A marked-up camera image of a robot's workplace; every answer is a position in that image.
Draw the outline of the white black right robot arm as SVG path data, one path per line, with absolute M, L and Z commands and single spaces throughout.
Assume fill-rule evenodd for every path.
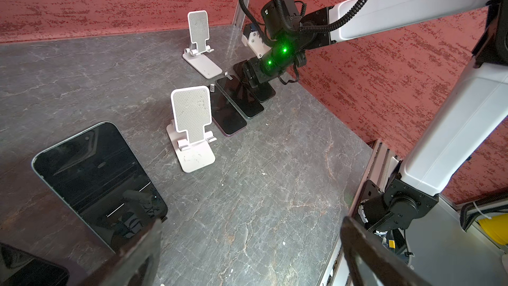
M 300 0 L 307 12 L 344 0 Z M 484 32 L 487 9 L 427 21 L 306 53 L 300 85 L 364 142 L 405 158 L 450 94 Z M 507 118 L 452 176 L 456 205 L 507 189 Z

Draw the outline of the black phone table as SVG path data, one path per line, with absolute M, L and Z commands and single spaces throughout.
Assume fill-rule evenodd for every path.
M 1 285 L 67 285 L 69 271 L 1 243 Z

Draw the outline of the black phone with sticker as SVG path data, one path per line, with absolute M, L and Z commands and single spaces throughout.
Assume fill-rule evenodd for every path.
M 264 111 L 262 104 L 238 78 L 224 76 L 216 80 L 216 84 L 248 119 L 252 119 Z

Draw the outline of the white stand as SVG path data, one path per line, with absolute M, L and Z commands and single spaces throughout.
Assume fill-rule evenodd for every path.
M 166 130 L 185 173 L 213 164 L 216 157 L 210 143 L 216 140 L 205 128 L 212 123 L 210 90 L 206 86 L 186 87 L 171 93 L 173 119 Z
M 208 13 L 205 10 L 192 11 L 188 13 L 187 19 L 190 46 L 185 49 L 183 59 L 204 78 L 215 78 L 222 73 L 222 69 L 206 55 L 214 51 L 208 44 L 210 39 Z

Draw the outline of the purple edged dark phone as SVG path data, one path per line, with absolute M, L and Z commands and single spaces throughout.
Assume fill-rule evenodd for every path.
M 246 128 L 247 121 L 217 85 L 210 86 L 212 120 L 225 136 L 232 136 Z

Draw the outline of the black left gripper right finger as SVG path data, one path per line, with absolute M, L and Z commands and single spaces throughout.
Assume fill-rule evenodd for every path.
M 429 285 L 353 218 L 344 218 L 340 238 L 353 285 Z

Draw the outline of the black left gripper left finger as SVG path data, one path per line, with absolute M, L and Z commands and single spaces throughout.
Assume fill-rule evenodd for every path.
M 152 285 L 161 254 L 161 221 L 145 227 L 82 285 Z

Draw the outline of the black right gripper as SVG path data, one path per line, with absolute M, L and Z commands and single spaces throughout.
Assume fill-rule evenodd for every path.
M 248 85 L 259 87 L 261 84 L 280 77 L 291 66 L 296 72 L 296 79 L 282 82 L 284 85 L 298 82 L 298 68 L 307 64 L 307 58 L 305 51 L 297 49 L 297 43 L 298 41 L 289 38 L 282 39 L 277 41 L 272 49 L 261 58 L 254 57 L 246 61 L 242 66 L 242 73 Z

